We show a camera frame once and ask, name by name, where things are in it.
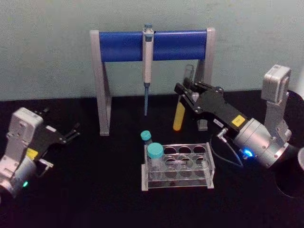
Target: clear test tube rack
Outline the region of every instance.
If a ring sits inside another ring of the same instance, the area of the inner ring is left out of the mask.
[[[160,168],[153,170],[144,146],[142,191],[154,188],[205,186],[214,188],[215,165],[209,143],[163,145]]]

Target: white wall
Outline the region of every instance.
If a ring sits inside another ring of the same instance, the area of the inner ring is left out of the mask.
[[[256,89],[274,64],[304,66],[303,0],[0,1],[0,100],[94,96],[89,30],[217,29],[213,85]],[[186,61],[153,63],[151,90],[173,93]],[[113,95],[143,94],[141,63],[109,63]]]

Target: robotic arm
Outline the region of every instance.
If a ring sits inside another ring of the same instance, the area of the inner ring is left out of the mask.
[[[254,157],[261,165],[278,173],[282,167],[285,167],[285,172],[281,173],[288,173],[291,167],[289,164],[287,168],[286,164],[293,160],[292,168],[297,167],[298,180],[295,182],[304,183],[304,151],[287,143],[291,131],[283,120],[290,72],[287,67],[275,65],[264,77],[262,98],[267,100],[265,125],[254,118],[248,118],[228,104],[223,98],[224,90],[221,87],[212,87],[202,82],[191,84],[185,79],[183,85],[176,84],[175,92],[181,96],[180,102],[197,120],[205,119],[219,129],[217,136],[223,142],[227,142],[225,137],[230,138],[246,157]],[[280,187],[278,183],[284,182],[282,186],[290,187],[290,178],[282,176],[280,179],[284,180],[277,180],[278,187],[291,195],[285,190],[286,187]]]
[[[52,168],[53,164],[43,159],[49,146],[64,145],[79,136],[77,127],[63,136],[55,128],[44,125],[40,115],[26,108],[14,112],[7,133],[8,144],[0,160],[0,202],[5,197],[15,198],[34,174],[41,177]],[[45,166],[40,174],[37,174],[38,163]]]

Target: teal tube cap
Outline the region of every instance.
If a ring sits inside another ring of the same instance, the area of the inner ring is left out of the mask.
[[[142,138],[142,140],[147,141],[147,140],[151,139],[151,133],[147,130],[143,131],[141,133],[141,138]]]
[[[158,142],[153,142],[148,146],[148,156],[151,159],[161,158],[163,156],[163,146]]]

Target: green led light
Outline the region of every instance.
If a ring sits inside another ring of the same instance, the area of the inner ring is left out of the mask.
[[[23,187],[26,187],[28,184],[29,184],[29,183],[28,183],[27,181],[24,182]]]

